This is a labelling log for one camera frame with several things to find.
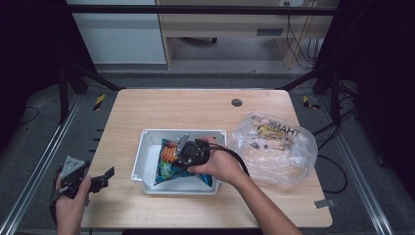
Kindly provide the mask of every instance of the person's left hand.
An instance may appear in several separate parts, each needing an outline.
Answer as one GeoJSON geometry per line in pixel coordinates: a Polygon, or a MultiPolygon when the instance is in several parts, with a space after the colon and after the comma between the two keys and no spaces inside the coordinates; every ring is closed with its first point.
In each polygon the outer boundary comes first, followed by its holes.
{"type": "MultiPolygon", "coordinates": [[[[85,202],[88,200],[91,176],[86,176],[79,186],[74,199],[61,196],[56,202],[56,220],[58,235],[80,234],[80,222],[85,211],[85,202]]],[[[56,183],[56,189],[61,188],[61,176],[56,183]]]]}

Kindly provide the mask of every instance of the white plastic tray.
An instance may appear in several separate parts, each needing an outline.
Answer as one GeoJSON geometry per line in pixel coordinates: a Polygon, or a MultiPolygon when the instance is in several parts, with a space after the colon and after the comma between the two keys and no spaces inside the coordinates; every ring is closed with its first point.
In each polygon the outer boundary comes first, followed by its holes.
{"type": "Polygon", "coordinates": [[[226,145],[225,130],[144,129],[131,179],[134,182],[140,182],[145,193],[175,195],[214,195],[217,193],[220,181],[215,178],[212,180],[211,187],[196,176],[176,178],[154,185],[162,139],[177,141],[185,134],[189,134],[188,141],[213,136],[216,138],[217,144],[226,145]]]}

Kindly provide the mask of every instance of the person's right hand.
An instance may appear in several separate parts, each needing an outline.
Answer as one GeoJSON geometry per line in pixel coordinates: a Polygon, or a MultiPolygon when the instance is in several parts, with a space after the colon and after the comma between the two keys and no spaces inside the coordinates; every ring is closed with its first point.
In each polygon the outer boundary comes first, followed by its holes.
{"type": "MultiPolygon", "coordinates": [[[[201,138],[209,143],[211,147],[216,146],[212,136],[201,138]]],[[[210,158],[206,164],[191,166],[189,172],[197,174],[210,174],[216,179],[234,185],[240,177],[247,176],[238,161],[230,154],[221,150],[210,150],[210,158]]]]}

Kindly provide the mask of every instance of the hand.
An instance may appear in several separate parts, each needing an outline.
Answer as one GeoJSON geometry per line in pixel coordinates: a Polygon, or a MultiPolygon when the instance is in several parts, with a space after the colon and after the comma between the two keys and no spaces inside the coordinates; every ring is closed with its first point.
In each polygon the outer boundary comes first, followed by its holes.
{"type": "MultiPolygon", "coordinates": [[[[216,141],[213,137],[201,138],[215,147],[216,141]]],[[[206,164],[191,166],[187,169],[189,172],[197,174],[210,174],[218,180],[234,185],[238,182],[239,177],[245,177],[238,161],[225,151],[210,150],[210,158],[206,164]]]]}
{"type": "MultiPolygon", "coordinates": [[[[88,192],[91,187],[91,177],[86,176],[79,186],[74,199],[62,196],[56,202],[56,219],[59,235],[80,234],[80,222],[85,211],[85,202],[88,200],[88,192]]],[[[61,188],[61,176],[56,183],[56,189],[61,188]]]]}

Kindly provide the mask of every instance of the plastic bag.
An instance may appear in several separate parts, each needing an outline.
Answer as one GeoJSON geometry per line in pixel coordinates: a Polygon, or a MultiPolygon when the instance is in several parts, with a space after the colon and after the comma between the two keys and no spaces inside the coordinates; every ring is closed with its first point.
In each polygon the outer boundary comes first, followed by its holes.
{"type": "Polygon", "coordinates": [[[167,180],[196,175],[206,185],[211,187],[213,183],[211,175],[191,173],[177,163],[177,158],[174,156],[176,147],[177,143],[162,139],[161,150],[159,153],[159,163],[156,171],[155,186],[167,180]]]}
{"type": "Polygon", "coordinates": [[[232,136],[229,147],[242,157],[255,180],[294,185],[314,170],[317,144],[299,125],[251,113],[232,136]]]}

